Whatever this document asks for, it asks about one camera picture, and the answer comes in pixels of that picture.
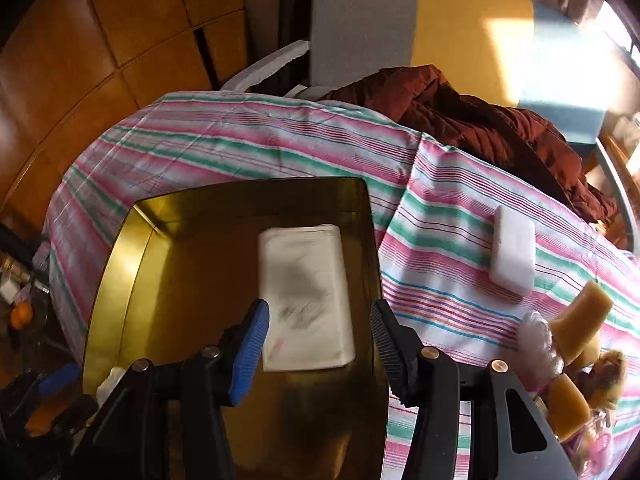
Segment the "gold tray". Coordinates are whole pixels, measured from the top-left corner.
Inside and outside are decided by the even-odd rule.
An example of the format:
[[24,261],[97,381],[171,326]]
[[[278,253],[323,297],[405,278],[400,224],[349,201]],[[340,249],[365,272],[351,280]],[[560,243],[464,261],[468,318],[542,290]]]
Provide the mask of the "gold tray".
[[225,409],[240,478],[380,477],[387,384],[370,330],[381,297],[367,187],[356,178],[233,182],[141,200],[105,266],[84,354],[83,389],[111,367],[183,360],[241,321],[258,297],[258,235],[340,228],[356,359],[313,372],[268,372]]

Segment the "sunlight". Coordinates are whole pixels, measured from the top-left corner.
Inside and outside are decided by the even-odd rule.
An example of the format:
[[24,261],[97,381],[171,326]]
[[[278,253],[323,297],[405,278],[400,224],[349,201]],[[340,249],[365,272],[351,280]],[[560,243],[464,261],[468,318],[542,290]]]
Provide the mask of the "sunlight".
[[532,37],[533,23],[517,18],[487,18],[483,25],[494,48],[504,95],[517,103],[531,55],[532,41],[527,40]]
[[607,2],[602,4],[602,8],[594,21],[594,25],[620,47],[629,52],[631,49],[631,36],[626,30],[625,25],[623,25],[620,18]]
[[536,22],[536,28],[540,30],[536,35],[543,39],[534,51],[526,82],[532,95],[566,107],[607,110],[621,81],[616,56],[604,34],[561,20]]

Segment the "clutter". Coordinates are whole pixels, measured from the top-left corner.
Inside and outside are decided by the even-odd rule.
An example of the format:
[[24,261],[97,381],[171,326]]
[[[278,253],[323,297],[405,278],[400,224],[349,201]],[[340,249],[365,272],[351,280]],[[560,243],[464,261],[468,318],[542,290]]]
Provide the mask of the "clutter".
[[[223,418],[221,407],[232,409],[251,389],[268,325],[266,302],[255,300],[242,322],[225,328],[217,344],[165,365],[136,359],[117,385],[109,384],[107,389],[113,391],[100,409],[89,394],[79,396],[49,419],[49,430],[42,436],[31,437],[28,421],[45,397],[76,381],[81,370],[70,363],[48,375],[36,370],[19,375],[0,389],[0,476],[168,478],[174,457],[170,450],[176,447],[168,415],[179,401],[183,467],[172,467],[171,477],[234,478],[225,425],[228,412]],[[114,382],[120,372],[115,369],[111,375]],[[53,409],[60,411],[60,402]]]
[[587,401],[567,374],[560,374],[549,383],[544,401],[548,409],[546,421],[560,442],[571,438],[591,418]]
[[[626,117],[620,117],[616,126],[611,133],[613,137],[622,144],[625,151],[633,158],[638,158],[636,148],[640,144],[640,112],[633,115],[633,117],[627,119]],[[635,173],[638,167],[631,169],[631,173]]]
[[558,377],[564,361],[553,346],[551,329],[539,312],[527,312],[518,327],[518,348],[536,384]]
[[619,350],[604,352],[587,374],[580,373],[578,387],[594,410],[615,410],[625,387],[626,357]]
[[549,321],[554,345],[569,365],[598,333],[613,301],[596,282],[587,282],[571,305]]
[[520,296],[533,288],[536,231],[533,220],[503,205],[495,210],[489,279]]
[[260,235],[260,259],[260,294],[272,320],[264,370],[316,370],[353,361],[340,229],[269,229]]
[[564,445],[575,473],[584,476],[605,472],[613,459],[613,423],[609,413],[594,411],[584,429]]
[[454,477],[461,399],[471,402],[476,441],[469,478],[575,479],[556,436],[505,361],[484,368],[455,362],[401,326],[385,300],[371,308],[371,333],[392,394],[406,408],[418,406],[404,480]]

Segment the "window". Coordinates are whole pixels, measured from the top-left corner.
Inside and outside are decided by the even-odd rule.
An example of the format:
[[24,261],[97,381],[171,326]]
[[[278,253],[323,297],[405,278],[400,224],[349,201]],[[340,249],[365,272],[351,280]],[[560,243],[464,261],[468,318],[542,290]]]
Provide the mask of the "window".
[[626,30],[625,25],[607,2],[604,2],[602,5],[594,21],[594,25],[609,36],[611,40],[618,44],[625,52],[628,52],[636,66],[640,67],[640,52],[638,48],[631,41],[631,36]]

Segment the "table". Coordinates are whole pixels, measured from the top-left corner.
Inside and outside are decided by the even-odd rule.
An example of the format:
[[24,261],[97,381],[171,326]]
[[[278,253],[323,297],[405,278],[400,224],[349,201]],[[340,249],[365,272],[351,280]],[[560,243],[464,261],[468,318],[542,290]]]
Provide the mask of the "table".
[[[519,362],[516,329],[531,309],[556,316],[587,280],[615,305],[604,348],[628,355],[614,465],[640,430],[640,271],[555,200],[460,150],[365,108],[259,94],[176,92],[106,131],[52,197],[45,225],[52,300],[81,361],[102,268],[129,209],[149,196],[250,178],[361,176],[372,205],[384,297],[424,343],[460,362]],[[488,279],[493,216],[506,205],[536,224],[534,290]],[[390,396],[382,477],[399,479],[415,410]],[[461,405],[456,477],[466,478],[468,406]],[[601,475],[608,478],[610,472]]]

